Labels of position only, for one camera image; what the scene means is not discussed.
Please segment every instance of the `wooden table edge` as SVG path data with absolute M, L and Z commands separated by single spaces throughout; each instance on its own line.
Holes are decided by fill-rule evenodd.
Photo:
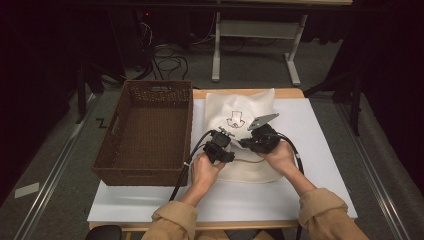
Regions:
M 207 93 L 253 95 L 269 89 L 193 89 L 194 99 L 205 99 Z M 275 98 L 305 98 L 298 88 L 275 88 Z
M 113 222 L 90 222 L 89 228 L 93 229 L 103 225 L 118 225 L 124 232 L 145 232 L 152 223 L 113 223 Z M 198 222 L 196 230 L 234 230 L 234 229 L 273 229 L 297 227 L 297 220 L 275 221 L 250 221 L 250 222 Z

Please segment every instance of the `white cloth bag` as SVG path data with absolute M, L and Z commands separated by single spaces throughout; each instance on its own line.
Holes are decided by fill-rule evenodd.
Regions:
M 220 131 L 219 127 L 222 127 L 235 135 L 231 137 L 232 143 L 227 149 L 235 153 L 235 159 L 219 173 L 219 180 L 265 183 L 282 177 L 267 161 L 237 143 L 237 140 L 251 137 L 251 131 L 247 128 L 256 117 L 274 112 L 274 95 L 274 89 L 250 96 L 221 93 L 206 95 L 204 131 Z

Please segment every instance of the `wicker basket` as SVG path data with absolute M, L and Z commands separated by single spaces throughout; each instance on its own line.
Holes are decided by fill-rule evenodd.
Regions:
M 174 186 L 192 118 L 190 81 L 126 81 L 92 170 L 109 186 Z

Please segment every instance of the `white table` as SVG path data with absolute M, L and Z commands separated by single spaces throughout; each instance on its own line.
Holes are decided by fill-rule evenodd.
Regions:
M 276 97 L 281 96 L 276 90 Z M 203 135 L 204 99 L 194 100 L 191 146 Z M 351 218 L 357 213 L 308 99 L 275 99 L 280 116 L 271 122 L 298 149 L 305 175 L 346 201 Z M 186 188 L 181 188 L 178 199 Z M 108 187 L 100 183 L 88 222 L 90 228 L 117 224 L 124 231 L 145 231 L 152 213 L 165 204 L 173 187 Z M 299 197 L 281 178 L 265 184 L 218 181 L 198 206 L 197 229 L 277 228 L 297 226 Z

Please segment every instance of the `person's hand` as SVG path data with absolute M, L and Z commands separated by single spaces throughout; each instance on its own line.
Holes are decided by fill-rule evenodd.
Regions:
M 258 155 L 265 158 L 272 168 L 283 174 L 299 196 L 316 189 L 314 184 L 297 169 L 294 163 L 293 149 L 288 142 L 280 141 L 272 152 Z
M 205 190 L 216 182 L 218 173 L 224 168 L 225 163 L 219 162 L 213 165 L 205 153 L 197 155 L 191 168 L 192 186 L 200 187 Z
M 286 141 L 280 141 L 278 146 L 268 154 L 258 153 L 260 157 L 265 158 L 269 165 L 283 175 L 288 174 L 296 168 L 294 163 L 293 149 Z
M 220 162 L 213 165 L 205 153 L 197 155 L 191 168 L 192 185 L 181 198 L 181 202 L 197 206 L 209 189 L 218 179 L 218 173 L 225 167 Z

